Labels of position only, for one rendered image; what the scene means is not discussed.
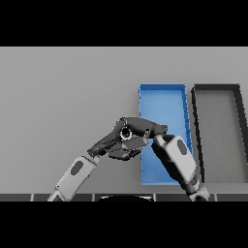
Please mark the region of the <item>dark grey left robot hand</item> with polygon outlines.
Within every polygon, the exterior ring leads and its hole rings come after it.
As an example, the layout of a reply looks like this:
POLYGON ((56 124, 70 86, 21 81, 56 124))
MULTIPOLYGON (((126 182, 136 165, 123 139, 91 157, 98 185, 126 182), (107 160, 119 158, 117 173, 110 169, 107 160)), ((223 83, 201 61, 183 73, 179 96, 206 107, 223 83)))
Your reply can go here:
POLYGON ((108 154, 111 159, 128 161, 148 145, 149 136, 149 129, 137 131, 127 124, 116 126, 110 134, 89 148, 87 153, 94 159, 108 154))

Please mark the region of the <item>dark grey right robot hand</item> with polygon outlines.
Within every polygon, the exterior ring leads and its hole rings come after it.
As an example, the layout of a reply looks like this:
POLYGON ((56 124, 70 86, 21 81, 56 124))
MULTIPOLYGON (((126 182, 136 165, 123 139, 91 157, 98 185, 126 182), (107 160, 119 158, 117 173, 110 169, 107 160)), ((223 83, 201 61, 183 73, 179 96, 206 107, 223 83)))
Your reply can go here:
POLYGON ((147 130, 150 131, 148 137, 153 139, 156 135, 165 135, 168 126, 139 117, 121 117, 114 128, 117 135, 124 133, 124 137, 127 137, 129 133, 137 137, 143 137, 147 130))

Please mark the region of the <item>blue bin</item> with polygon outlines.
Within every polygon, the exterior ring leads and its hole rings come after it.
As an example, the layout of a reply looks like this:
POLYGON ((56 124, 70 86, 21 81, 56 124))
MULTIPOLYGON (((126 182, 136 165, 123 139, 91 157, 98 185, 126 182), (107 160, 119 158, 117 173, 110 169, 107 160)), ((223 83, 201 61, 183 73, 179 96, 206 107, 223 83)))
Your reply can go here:
MULTIPOLYGON (((185 83, 141 83, 139 85, 139 116, 168 126, 168 135, 181 136, 192 148, 188 97, 185 83)), ((177 185, 149 144, 141 150, 142 185, 177 185)))

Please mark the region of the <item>dark grey bin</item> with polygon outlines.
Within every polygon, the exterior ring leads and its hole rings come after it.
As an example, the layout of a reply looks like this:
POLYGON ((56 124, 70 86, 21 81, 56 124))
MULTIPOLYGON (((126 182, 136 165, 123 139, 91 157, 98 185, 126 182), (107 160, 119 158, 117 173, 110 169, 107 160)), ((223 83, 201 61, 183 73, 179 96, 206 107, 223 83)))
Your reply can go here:
POLYGON ((191 90, 201 180, 248 183, 248 126, 239 84, 191 90))

